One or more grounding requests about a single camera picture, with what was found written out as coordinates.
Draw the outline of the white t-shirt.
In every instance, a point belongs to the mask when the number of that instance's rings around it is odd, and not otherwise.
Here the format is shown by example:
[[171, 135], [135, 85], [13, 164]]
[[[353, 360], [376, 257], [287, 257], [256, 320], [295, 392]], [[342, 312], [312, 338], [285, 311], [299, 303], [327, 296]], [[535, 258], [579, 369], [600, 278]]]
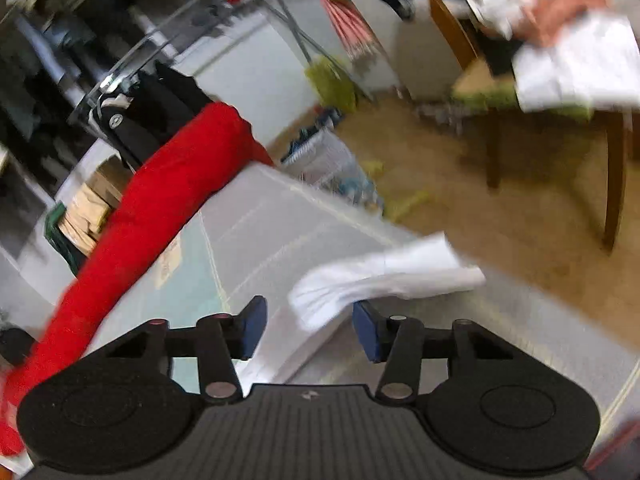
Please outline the white t-shirt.
[[463, 261], [444, 233], [317, 266], [268, 304], [266, 331], [240, 367], [241, 385], [287, 382], [346, 321], [355, 302], [431, 298], [485, 283], [483, 271]]

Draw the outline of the pile of folded clothes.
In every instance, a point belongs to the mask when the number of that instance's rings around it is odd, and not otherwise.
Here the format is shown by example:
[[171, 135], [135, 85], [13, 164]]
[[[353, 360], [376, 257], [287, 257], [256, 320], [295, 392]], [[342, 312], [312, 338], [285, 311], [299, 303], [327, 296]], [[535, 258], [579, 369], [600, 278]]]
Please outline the pile of folded clothes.
[[589, 115], [638, 110], [639, 46], [631, 22], [608, 0], [466, 0], [481, 28], [520, 44], [495, 76], [484, 58], [464, 71], [452, 97], [477, 110]]

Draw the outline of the teal plaid bed blanket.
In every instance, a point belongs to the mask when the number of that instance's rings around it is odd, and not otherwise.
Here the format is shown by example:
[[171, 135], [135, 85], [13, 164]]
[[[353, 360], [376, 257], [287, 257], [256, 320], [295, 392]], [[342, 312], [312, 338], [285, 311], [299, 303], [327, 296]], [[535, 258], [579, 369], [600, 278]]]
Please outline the teal plaid bed blanket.
[[101, 347], [151, 318], [188, 327], [213, 313], [238, 313], [263, 296], [268, 322], [254, 356], [238, 366], [244, 388], [260, 382], [374, 385], [350, 322], [349, 304], [290, 304], [310, 271], [380, 252], [405, 271], [416, 296], [380, 290], [384, 314], [447, 328], [458, 318], [486, 327], [584, 387], [597, 402], [601, 434], [639, 415], [639, 357], [580, 316], [538, 292], [458, 257], [446, 238], [419, 238], [326, 192], [254, 164], [213, 195], [102, 322]]

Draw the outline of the red quilt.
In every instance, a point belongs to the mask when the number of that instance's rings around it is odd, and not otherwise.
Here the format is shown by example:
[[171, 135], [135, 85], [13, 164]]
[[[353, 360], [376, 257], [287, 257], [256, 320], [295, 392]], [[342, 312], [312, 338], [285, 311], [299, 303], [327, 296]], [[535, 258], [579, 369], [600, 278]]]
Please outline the red quilt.
[[104, 318], [210, 196], [266, 149], [235, 107], [213, 102], [134, 173], [98, 244], [22, 365], [1, 378], [1, 453], [25, 445], [17, 409], [32, 388], [78, 361]]

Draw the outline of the yellow hanging garment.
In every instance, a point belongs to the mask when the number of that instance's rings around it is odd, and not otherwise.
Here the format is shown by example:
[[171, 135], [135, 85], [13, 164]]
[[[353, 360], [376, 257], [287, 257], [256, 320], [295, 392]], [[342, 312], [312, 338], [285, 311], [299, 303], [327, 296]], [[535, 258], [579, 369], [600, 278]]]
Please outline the yellow hanging garment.
[[90, 255], [112, 213], [111, 206], [83, 184], [66, 206], [58, 227], [85, 256]]

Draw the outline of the green storage bin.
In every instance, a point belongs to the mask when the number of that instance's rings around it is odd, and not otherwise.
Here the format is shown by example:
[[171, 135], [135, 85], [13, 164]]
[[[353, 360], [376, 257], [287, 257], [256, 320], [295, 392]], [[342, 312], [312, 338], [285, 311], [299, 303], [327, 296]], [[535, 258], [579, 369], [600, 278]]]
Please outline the green storage bin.
[[65, 205], [56, 203], [44, 219], [43, 235], [51, 247], [65, 260], [73, 276], [76, 276], [87, 257], [62, 232], [60, 222], [65, 213]]

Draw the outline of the black hanging jacket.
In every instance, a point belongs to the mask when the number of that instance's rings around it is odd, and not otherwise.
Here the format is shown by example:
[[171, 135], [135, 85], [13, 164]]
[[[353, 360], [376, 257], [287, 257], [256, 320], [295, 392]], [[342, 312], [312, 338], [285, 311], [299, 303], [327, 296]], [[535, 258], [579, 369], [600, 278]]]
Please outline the black hanging jacket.
[[152, 73], [137, 72], [126, 91], [100, 96], [88, 122], [138, 170], [210, 102], [194, 78], [156, 61]]

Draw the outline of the wooden chair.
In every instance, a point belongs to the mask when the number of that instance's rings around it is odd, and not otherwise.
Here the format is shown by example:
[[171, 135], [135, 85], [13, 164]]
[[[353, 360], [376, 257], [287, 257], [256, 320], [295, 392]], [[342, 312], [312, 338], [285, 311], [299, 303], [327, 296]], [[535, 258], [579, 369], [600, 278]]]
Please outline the wooden chair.
[[606, 206], [601, 243], [606, 252], [612, 252], [622, 224], [627, 166], [639, 160], [639, 114], [631, 110], [597, 110], [585, 118], [562, 110], [522, 112], [515, 99], [514, 77], [491, 73], [485, 52], [477, 43], [475, 27], [463, 24], [442, 0], [430, 0], [430, 5], [431, 18], [462, 69], [451, 87], [450, 96], [456, 104], [467, 106], [483, 118], [485, 176], [492, 192], [498, 191], [501, 184], [502, 138], [508, 120], [528, 125], [538, 133], [550, 126], [583, 125], [586, 130], [604, 129]]

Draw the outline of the pink striped curtain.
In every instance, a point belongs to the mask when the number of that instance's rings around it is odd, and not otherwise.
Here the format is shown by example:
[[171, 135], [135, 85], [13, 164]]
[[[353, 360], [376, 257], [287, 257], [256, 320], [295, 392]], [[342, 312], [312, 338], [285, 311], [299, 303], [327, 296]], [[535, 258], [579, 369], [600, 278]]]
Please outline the pink striped curtain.
[[380, 45], [352, 0], [319, 0], [334, 32], [357, 70], [369, 68], [380, 54]]

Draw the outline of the metal drying rack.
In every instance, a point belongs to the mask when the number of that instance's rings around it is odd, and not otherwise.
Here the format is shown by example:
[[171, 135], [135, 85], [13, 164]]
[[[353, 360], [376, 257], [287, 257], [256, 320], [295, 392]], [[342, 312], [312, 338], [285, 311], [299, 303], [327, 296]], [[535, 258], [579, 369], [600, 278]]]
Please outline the metal drying rack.
[[171, 63], [207, 94], [234, 105], [269, 143], [317, 103], [304, 66], [318, 58], [343, 73], [358, 96], [375, 100], [345, 53], [328, 50], [324, 40], [303, 29], [291, 0], [229, 6]]

